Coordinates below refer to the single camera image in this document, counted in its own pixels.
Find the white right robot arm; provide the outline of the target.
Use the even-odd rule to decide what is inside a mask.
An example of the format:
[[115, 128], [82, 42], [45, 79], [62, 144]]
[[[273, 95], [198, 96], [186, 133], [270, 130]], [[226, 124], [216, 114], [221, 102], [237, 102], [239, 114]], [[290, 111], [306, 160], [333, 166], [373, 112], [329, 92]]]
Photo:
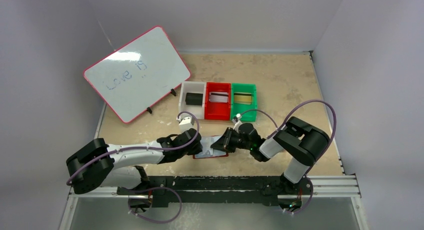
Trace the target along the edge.
[[330, 137], [323, 130], [292, 116], [269, 139], [262, 138], [251, 123], [241, 123], [227, 128], [210, 147], [226, 153], [245, 149], [259, 162], [266, 162], [286, 151], [292, 159], [280, 176], [280, 182], [294, 186], [324, 154], [330, 143]]

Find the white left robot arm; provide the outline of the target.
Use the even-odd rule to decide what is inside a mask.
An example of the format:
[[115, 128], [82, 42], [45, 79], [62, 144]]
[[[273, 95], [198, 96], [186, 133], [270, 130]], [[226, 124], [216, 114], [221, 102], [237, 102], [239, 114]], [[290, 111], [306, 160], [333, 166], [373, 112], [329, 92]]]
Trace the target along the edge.
[[76, 194], [85, 194], [101, 186], [133, 189], [142, 182], [141, 164], [172, 163], [201, 152], [201, 134], [191, 128], [180, 134], [171, 134], [145, 144], [107, 144], [103, 138], [91, 140], [68, 157], [66, 166], [69, 179], [66, 184]]

